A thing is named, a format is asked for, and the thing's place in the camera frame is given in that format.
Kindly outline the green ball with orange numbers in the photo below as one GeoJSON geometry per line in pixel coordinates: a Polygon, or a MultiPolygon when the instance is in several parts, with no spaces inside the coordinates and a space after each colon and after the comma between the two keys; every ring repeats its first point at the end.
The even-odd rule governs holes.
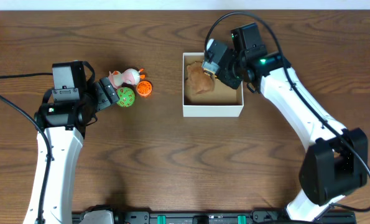
{"type": "Polygon", "coordinates": [[[136,99],[136,94],[134,91],[129,87],[120,87],[116,90],[117,96],[119,100],[117,101],[117,105],[120,107],[130,107],[133,105],[136,99]]]}

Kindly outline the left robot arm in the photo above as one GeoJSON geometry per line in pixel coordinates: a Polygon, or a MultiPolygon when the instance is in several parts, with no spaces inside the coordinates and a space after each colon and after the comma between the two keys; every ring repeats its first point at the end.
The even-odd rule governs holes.
{"type": "Polygon", "coordinates": [[[24,223],[71,223],[76,163],[84,132],[63,124],[37,134],[38,159],[24,223]]]}

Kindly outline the grey yellow toy truck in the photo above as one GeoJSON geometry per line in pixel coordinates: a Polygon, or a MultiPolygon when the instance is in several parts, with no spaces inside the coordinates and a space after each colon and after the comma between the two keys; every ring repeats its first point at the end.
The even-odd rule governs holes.
{"type": "Polygon", "coordinates": [[[216,73],[220,69],[220,66],[215,62],[209,62],[208,60],[204,60],[201,65],[205,74],[216,78],[216,73]]]}

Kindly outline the brown plush toy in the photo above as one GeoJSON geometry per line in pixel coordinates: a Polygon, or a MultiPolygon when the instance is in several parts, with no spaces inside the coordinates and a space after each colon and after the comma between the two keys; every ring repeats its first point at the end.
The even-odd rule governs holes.
{"type": "Polygon", "coordinates": [[[186,67],[187,77],[185,84],[192,95],[211,92],[215,88],[215,81],[204,72],[201,65],[201,62],[193,62],[186,67]]]}

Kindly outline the white cardboard box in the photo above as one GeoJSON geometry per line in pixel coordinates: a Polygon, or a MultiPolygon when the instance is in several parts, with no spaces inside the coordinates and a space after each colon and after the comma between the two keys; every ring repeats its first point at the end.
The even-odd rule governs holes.
{"type": "Polygon", "coordinates": [[[182,108],[184,117],[239,117],[244,108],[243,86],[234,90],[215,80],[213,91],[194,95],[187,84],[187,66],[202,62],[202,52],[185,52],[182,55],[182,108]]]}

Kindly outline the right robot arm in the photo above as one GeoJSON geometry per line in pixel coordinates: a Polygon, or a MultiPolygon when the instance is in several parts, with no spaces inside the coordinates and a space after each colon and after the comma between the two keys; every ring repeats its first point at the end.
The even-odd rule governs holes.
{"type": "Polygon", "coordinates": [[[301,191],[286,207],[291,220],[315,221],[341,199],[366,185],[368,140],[348,130],[309,94],[290,62],[280,53],[213,52],[206,60],[216,78],[231,88],[252,84],[282,113],[305,148],[298,175],[301,191]]]}

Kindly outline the orange round toy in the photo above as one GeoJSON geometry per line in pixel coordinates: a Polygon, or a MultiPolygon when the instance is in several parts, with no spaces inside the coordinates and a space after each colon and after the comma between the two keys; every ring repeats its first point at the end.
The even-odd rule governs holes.
{"type": "Polygon", "coordinates": [[[147,98],[152,93],[151,82],[147,80],[140,81],[136,86],[136,91],[141,97],[147,98]]]}

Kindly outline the white pink toy animal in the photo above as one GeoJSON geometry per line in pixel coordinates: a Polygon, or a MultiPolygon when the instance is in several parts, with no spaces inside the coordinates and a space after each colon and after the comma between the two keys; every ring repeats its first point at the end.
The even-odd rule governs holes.
{"type": "Polygon", "coordinates": [[[115,89],[121,88],[123,83],[128,85],[138,85],[140,81],[145,79],[144,69],[136,70],[129,68],[124,72],[113,71],[109,73],[108,79],[115,89]]]}

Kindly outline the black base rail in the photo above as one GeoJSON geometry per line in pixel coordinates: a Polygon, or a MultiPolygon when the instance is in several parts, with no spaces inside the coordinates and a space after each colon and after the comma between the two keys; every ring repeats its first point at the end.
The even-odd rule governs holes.
{"type": "Polygon", "coordinates": [[[283,210],[257,209],[250,212],[148,212],[120,211],[105,205],[91,207],[83,213],[73,213],[72,222],[115,223],[115,224],[259,224],[259,223],[300,223],[291,220],[283,210]]]}

